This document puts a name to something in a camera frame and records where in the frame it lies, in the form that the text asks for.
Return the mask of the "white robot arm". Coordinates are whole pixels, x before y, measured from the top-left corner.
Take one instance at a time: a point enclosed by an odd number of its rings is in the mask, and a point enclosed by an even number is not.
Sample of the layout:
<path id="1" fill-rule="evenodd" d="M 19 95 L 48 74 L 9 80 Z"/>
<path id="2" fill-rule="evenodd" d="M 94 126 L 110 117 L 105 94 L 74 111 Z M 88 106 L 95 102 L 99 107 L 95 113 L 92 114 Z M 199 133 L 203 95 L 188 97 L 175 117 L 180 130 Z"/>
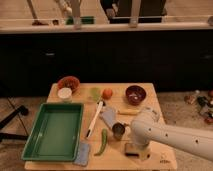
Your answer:
<path id="1" fill-rule="evenodd" d="M 213 132 L 159 122 L 160 114 L 142 108 L 130 124 L 131 140 L 140 150 L 150 141 L 162 143 L 213 162 Z"/>

